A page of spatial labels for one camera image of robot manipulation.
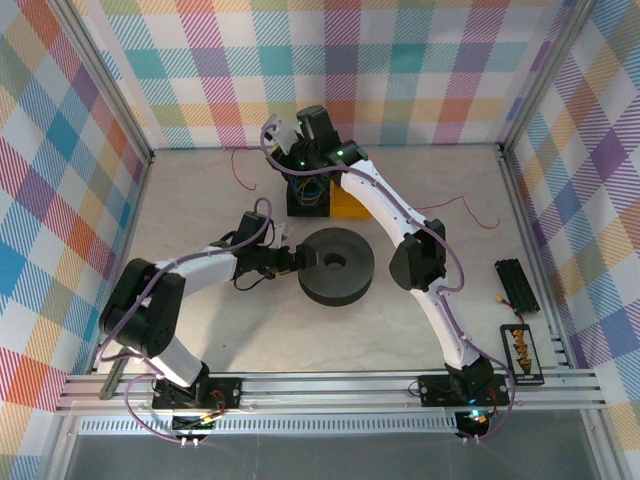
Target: black ring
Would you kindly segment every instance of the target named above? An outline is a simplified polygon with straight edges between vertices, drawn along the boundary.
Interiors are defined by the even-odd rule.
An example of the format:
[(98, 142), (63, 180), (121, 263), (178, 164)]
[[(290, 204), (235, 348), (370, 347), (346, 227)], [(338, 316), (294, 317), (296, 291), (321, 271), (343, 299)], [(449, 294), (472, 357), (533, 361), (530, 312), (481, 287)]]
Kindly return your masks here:
[(369, 243), (345, 228), (325, 228), (303, 242), (316, 250), (318, 265), (298, 272), (302, 290), (330, 307), (350, 305), (369, 289), (375, 261)]

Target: floor panel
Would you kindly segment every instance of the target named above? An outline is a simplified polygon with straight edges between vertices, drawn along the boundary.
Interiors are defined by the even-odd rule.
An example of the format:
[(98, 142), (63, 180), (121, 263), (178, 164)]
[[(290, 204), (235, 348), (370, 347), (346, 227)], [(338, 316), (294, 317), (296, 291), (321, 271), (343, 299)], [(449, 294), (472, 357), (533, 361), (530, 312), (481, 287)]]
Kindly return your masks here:
[[(447, 239), (467, 277), (456, 294), (477, 343), (504, 359), (499, 326), (516, 323), (510, 309), (496, 302), (502, 290), (493, 264), (519, 258), (530, 272), (507, 191), (490, 146), (367, 148), (380, 173), (414, 207), (465, 195), (480, 228), (461, 201), (423, 211), (440, 218)], [(159, 152), (151, 171), (130, 258), (175, 258), (199, 251), (237, 224), (259, 196), (269, 197), (276, 223), (286, 219), (285, 183), (258, 151), (236, 153), (236, 170), (254, 192), (233, 178), (230, 152), (222, 150)], [(262, 282), (250, 292), (231, 284), (200, 291), (183, 302), (177, 335), (212, 371), (234, 370), (387, 370), (441, 368), (442, 352), (418, 303), (396, 286), (388, 264), (393, 247), (373, 219), (287, 219), (290, 244), (328, 226), (350, 228), (371, 244), (374, 280), (353, 305), (330, 308), (311, 301), (296, 275)], [(447, 264), (452, 282), (458, 273)], [(241, 278), (249, 284), (257, 277)], [(527, 317), (543, 366), (555, 355), (544, 315)], [(100, 367), (108, 371), (108, 365)], [(127, 371), (143, 371), (129, 365)]]

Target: plaid fabric backdrop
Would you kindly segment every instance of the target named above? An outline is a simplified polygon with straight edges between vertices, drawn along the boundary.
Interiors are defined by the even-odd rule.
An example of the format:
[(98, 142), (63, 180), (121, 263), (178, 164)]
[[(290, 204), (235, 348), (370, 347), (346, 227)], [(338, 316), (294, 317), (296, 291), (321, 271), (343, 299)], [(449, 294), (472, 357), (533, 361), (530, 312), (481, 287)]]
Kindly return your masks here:
[(580, 366), (640, 478), (640, 4), (600, 1), (516, 148)]
[(159, 148), (255, 145), (271, 113), (293, 119), (316, 103), (363, 144), (494, 143), (567, 10), (562, 0), (76, 5)]
[(35, 475), (79, 373), (143, 163), (45, 0), (0, 13), (0, 479)]

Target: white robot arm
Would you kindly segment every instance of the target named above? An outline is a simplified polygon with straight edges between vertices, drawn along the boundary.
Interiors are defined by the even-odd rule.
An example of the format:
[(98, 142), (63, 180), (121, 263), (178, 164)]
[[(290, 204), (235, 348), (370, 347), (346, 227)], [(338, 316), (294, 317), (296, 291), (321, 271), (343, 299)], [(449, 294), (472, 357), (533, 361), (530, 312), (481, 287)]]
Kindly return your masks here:
[[(438, 220), (428, 221), (406, 204), (355, 142), (340, 142), (324, 108), (309, 107), (297, 116), (302, 134), (274, 117), (263, 127), (265, 137), (273, 140), (276, 147), (277, 159), (265, 151), (267, 158), (276, 170), (289, 176), (324, 172), (360, 201), (382, 225), (396, 247), (390, 264), (392, 277), (418, 300), (431, 323), (442, 347), (451, 391), (460, 400), (473, 403), (475, 398), (486, 394), (486, 385), (492, 379), (495, 381), (496, 376), (489, 360), (479, 354), (464, 333), (466, 326), (460, 320), (454, 299), (443, 299), (443, 295), (450, 295), (447, 290), (451, 290), (447, 288), (444, 268), (444, 226)], [(234, 244), (239, 247), (239, 242), (258, 235), (259, 230), (264, 232), (265, 222), (270, 222), (270, 218), (255, 211), (245, 213), (238, 232), (233, 232), (238, 238), (234, 235), (229, 244), (224, 241), (213, 244), (175, 268), (171, 268), (172, 262), (152, 264), (133, 260), (102, 313), (102, 331), (146, 357), (177, 387), (188, 400), (184, 402), (187, 405), (200, 405), (202, 396), (207, 395), (199, 388), (202, 379), (208, 378), (209, 370), (174, 335), (182, 298), (214, 283), (236, 279), (247, 271), (275, 276), (277, 272), (310, 268), (317, 263), (315, 252), (304, 244), (296, 248), (295, 254), (290, 254), (288, 247), (275, 249), (261, 245), (264, 235), (243, 248), (233, 249)], [(436, 241), (435, 235), (442, 238)], [(217, 249), (223, 251), (213, 254)], [(158, 285), (132, 314), (146, 283), (159, 275)]]

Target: yellow box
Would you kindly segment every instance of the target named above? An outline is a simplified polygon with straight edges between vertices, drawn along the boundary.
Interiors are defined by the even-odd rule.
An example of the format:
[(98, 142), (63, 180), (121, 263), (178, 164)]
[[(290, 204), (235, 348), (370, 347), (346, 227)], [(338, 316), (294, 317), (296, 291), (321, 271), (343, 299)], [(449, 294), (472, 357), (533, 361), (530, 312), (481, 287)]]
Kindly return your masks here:
[(369, 210), (335, 183), (331, 182), (329, 192), (331, 195), (329, 216), (346, 218), (371, 217)]

